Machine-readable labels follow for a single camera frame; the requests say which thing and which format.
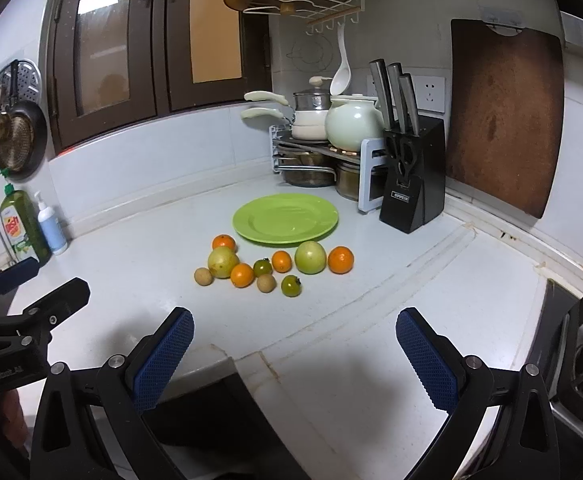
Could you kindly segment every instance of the pot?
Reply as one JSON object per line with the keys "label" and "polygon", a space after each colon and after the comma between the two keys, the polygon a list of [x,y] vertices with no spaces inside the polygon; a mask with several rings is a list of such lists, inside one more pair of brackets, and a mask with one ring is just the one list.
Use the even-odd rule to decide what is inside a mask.
{"label": "pot", "polygon": [[332,158],[321,153],[305,152],[299,148],[279,147],[276,170],[283,173],[285,182],[298,187],[334,186],[336,173]]}
{"label": "pot", "polygon": [[[327,140],[325,119],[331,107],[331,95],[326,89],[320,88],[328,78],[315,76],[309,80],[313,88],[294,94],[294,117],[291,121],[291,136],[299,140]],[[256,91],[245,94],[246,101],[274,101],[290,107],[289,101],[283,95],[272,92]],[[273,108],[248,108],[241,113],[243,119],[269,115],[284,119],[284,115]]]}
{"label": "pot", "polygon": [[347,152],[358,153],[364,139],[383,136],[382,113],[376,109],[378,98],[361,94],[332,97],[325,118],[329,142]]}
{"label": "pot", "polygon": [[[371,170],[371,184],[369,186],[369,199],[374,200],[385,194],[387,182],[387,168],[376,167]],[[361,185],[361,167],[349,162],[339,162],[337,165],[337,178],[335,190],[339,195],[356,200],[358,202]]]}

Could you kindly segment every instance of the cabinet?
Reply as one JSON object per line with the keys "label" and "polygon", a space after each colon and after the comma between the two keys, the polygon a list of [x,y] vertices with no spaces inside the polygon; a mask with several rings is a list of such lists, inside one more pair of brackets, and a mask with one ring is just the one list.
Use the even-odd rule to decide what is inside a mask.
{"label": "cabinet", "polygon": [[47,74],[58,152],[271,87],[266,16],[222,0],[53,1]]}

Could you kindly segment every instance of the orange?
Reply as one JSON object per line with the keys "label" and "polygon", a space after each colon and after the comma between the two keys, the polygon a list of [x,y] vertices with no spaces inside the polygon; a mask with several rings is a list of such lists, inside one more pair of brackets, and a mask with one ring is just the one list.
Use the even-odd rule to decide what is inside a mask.
{"label": "orange", "polygon": [[336,274],[346,274],[353,268],[353,253],[347,247],[337,247],[327,258],[329,270]]}
{"label": "orange", "polygon": [[249,286],[254,281],[254,269],[248,266],[248,264],[238,264],[232,269],[230,279],[234,286],[238,288]]}
{"label": "orange", "polygon": [[216,247],[229,247],[232,251],[236,250],[236,240],[229,235],[218,235],[212,241],[212,249]]}
{"label": "orange", "polygon": [[276,272],[289,272],[292,270],[292,257],[285,251],[276,251],[272,256],[272,267]]}

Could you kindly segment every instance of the kitchen counter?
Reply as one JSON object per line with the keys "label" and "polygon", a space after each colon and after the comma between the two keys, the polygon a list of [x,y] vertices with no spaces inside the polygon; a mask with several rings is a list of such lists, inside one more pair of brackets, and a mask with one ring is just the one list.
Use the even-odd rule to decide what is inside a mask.
{"label": "kitchen counter", "polygon": [[[321,243],[328,251],[351,248],[350,274],[301,274],[298,298],[279,290],[262,294],[253,285],[239,290],[229,280],[196,285],[193,272],[206,265],[212,238],[234,235],[236,209],[277,192],[299,189],[267,176],[84,235],[19,288],[10,314],[75,276],[86,280],[88,306],[54,329],[48,350],[50,363],[79,369],[129,353],[175,306],[184,306],[196,334],[167,396],[238,371],[314,480],[404,478],[446,414],[431,405],[396,341],[399,311],[416,306],[462,354],[520,369],[546,278],[532,259],[452,216],[406,235],[382,224],[378,211],[358,213],[331,188],[307,192],[339,210],[337,228]],[[275,251],[236,240],[249,264]],[[30,427],[42,389],[43,381],[20,389]]]}

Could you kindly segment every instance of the white lotion bottle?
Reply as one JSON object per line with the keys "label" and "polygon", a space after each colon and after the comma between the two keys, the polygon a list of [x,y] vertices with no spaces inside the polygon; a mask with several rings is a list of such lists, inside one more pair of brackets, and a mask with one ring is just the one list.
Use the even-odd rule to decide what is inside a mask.
{"label": "white lotion bottle", "polygon": [[34,193],[34,197],[38,202],[38,223],[41,225],[41,230],[47,240],[50,250],[55,256],[63,254],[67,250],[67,238],[62,232],[58,217],[54,209],[49,207],[42,199],[41,192]]}

